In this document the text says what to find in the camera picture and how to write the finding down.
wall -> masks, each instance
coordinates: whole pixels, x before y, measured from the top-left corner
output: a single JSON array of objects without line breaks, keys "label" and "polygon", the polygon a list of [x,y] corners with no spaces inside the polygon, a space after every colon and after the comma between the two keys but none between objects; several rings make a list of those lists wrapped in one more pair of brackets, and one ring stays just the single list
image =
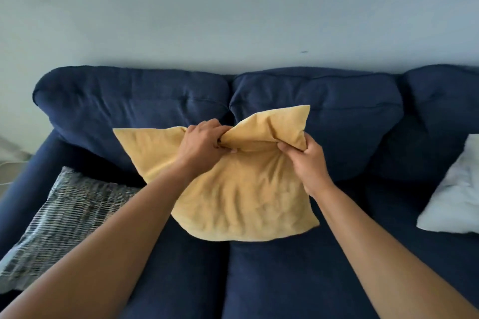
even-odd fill
[{"label": "wall", "polygon": [[35,151],[51,126],[31,92],[58,66],[478,65],[478,12],[479,0],[0,0],[0,135]]}]

yellow pillowcase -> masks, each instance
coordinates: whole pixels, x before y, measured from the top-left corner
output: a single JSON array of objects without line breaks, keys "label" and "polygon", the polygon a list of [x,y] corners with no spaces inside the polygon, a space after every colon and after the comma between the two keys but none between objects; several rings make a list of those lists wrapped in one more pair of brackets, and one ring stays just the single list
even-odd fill
[{"label": "yellow pillowcase", "polygon": [[[254,114],[224,134],[221,145],[237,148],[196,178],[171,213],[191,235],[209,241],[268,241],[308,231],[319,221],[279,140],[306,149],[309,106]],[[114,129],[138,173],[151,182],[171,164],[186,128]]]}]

gray textured pillow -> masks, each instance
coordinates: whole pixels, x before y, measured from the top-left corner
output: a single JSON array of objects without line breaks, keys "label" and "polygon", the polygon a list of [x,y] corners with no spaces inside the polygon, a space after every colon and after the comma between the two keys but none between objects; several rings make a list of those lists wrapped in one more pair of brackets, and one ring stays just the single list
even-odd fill
[{"label": "gray textured pillow", "polygon": [[138,191],[63,167],[45,204],[0,261],[0,294],[25,290]]}]

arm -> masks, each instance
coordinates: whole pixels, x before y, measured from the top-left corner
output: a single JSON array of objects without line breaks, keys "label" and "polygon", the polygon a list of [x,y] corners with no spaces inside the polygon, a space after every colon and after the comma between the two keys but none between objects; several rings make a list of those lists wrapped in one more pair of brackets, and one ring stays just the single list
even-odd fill
[{"label": "arm", "polygon": [[190,126],[171,166],[17,297],[0,319],[115,318],[126,304],[173,206],[230,150],[218,120]]},{"label": "arm", "polygon": [[306,191],[318,202],[380,318],[479,318],[479,311],[451,285],[334,185],[322,148],[305,136],[308,148],[304,152],[283,142],[278,147],[290,157]]}]

navy blue sofa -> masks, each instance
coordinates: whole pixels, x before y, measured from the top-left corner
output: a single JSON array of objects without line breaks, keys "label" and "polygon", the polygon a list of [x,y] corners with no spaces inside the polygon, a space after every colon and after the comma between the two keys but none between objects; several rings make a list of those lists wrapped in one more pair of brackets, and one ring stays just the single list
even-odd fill
[{"label": "navy blue sofa", "polygon": [[[54,129],[0,201],[0,256],[21,237],[63,166],[144,185],[112,128],[169,128],[311,105],[306,131],[338,186],[479,307],[479,235],[426,232],[417,216],[469,133],[479,133],[479,69],[402,75],[283,68],[238,76],[64,67],[33,100]],[[208,242],[170,219],[121,318],[376,318],[318,207],[321,225],[269,242]],[[0,296],[0,309],[18,295]]]}]

